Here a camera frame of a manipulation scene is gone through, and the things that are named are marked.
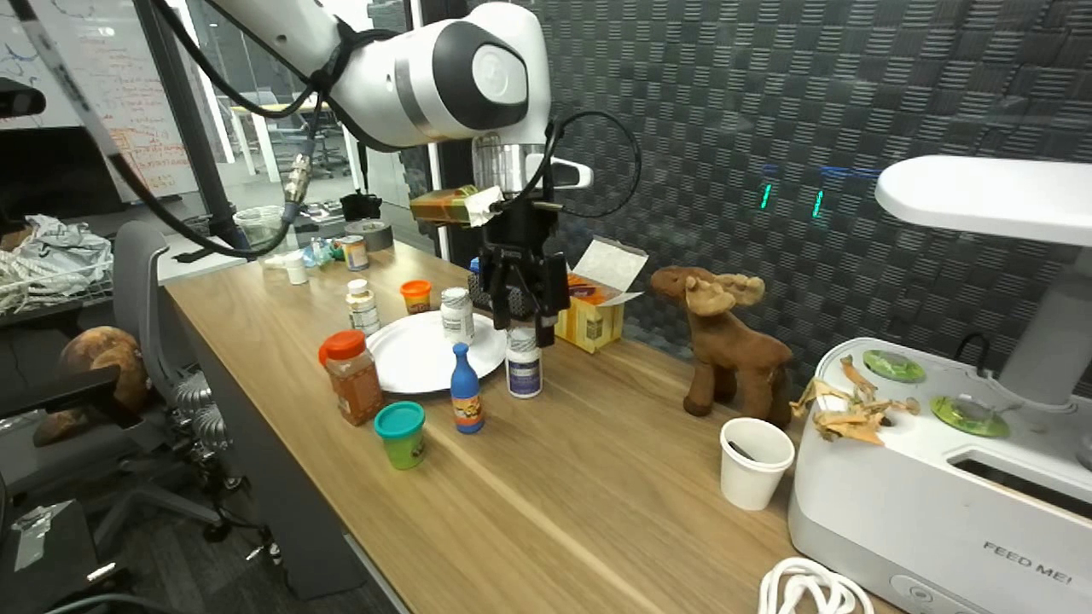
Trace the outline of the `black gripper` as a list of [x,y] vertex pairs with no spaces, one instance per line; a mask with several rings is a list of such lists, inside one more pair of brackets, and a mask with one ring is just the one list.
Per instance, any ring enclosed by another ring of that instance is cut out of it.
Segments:
[[535,315],[535,347],[556,341],[565,296],[565,263],[546,250],[559,221],[556,203],[503,203],[482,230],[479,289],[500,330],[512,315]]

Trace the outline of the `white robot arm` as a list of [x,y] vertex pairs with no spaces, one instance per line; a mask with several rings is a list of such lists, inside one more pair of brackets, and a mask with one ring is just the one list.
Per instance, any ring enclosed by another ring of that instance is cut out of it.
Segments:
[[500,326],[556,341],[565,267],[546,250],[559,221],[551,182],[551,58],[531,9],[482,0],[404,33],[356,32],[320,0],[213,0],[302,74],[376,151],[470,143],[474,187],[495,187],[479,288]]

